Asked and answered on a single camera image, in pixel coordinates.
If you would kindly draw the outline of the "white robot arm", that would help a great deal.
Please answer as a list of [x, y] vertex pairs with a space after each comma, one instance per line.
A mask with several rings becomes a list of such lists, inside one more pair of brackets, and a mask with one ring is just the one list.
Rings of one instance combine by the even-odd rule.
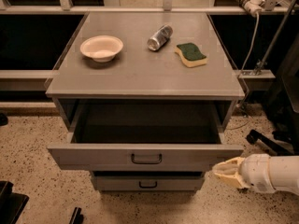
[[287, 191], [299, 195], [299, 157], [253, 154], [236, 157], [213, 166], [213, 174], [237, 189], [258, 193]]

